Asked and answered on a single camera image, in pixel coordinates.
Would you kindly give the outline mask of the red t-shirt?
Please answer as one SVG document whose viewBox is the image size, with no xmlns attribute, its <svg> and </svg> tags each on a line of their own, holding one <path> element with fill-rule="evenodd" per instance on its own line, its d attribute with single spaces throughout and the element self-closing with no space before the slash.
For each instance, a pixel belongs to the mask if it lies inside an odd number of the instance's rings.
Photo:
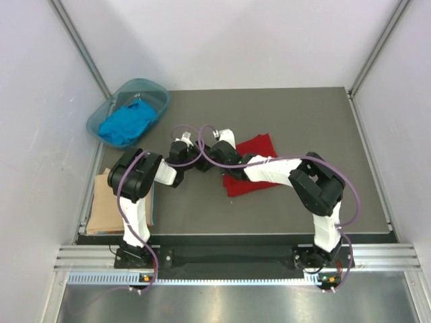
<svg viewBox="0 0 431 323">
<path fill-rule="evenodd" d="M 277 157 L 270 135 L 257 135 L 253 139 L 244 141 L 236 145 L 241 155 L 254 153 L 263 157 Z M 229 175 L 223 177 L 223 186 L 229 197 L 237 197 L 257 190 L 263 190 L 277 186 L 270 182 L 247 182 L 236 180 Z"/>
</svg>

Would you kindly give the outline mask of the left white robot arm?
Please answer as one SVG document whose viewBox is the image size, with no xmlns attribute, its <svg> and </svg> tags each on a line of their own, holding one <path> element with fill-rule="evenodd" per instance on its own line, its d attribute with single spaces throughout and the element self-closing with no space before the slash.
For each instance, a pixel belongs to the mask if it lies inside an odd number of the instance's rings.
<svg viewBox="0 0 431 323">
<path fill-rule="evenodd" d="M 176 188 L 191 168 L 203 170 L 205 160 L 197 143 L 189 139 L 174 140 L 167 158 L 141 148 L 128 148 L 112 167 L 107 183 L 117 198 L 124 224 L 115 268 L 147 268 L 155 263 L 152 249 L 145 246 L 150 238 L 152 212 L 147 208 L 154 199 L 154 183 Z"/>
</svg>

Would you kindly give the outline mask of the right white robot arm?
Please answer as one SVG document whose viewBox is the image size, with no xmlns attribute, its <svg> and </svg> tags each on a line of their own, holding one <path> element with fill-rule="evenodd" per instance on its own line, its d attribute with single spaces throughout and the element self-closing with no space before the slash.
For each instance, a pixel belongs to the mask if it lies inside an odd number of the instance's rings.
<svg viewBox="0 0 431 323">
<path fill-rule="evenodd" d="M 303 206 L 313 216 L 314 243 L 310 251 L 296 257 L 297 265 L 324 267 L 339 258 L 341 234 L 338 230 L 339 211 L 344 180 L 321 163 L 313 152 L 306 159 L 245 155 L 227 141 L 217 142 L 206 154 L 215 165 L 236 180 L 268 182 L 294 189 Z"/>
</svg>

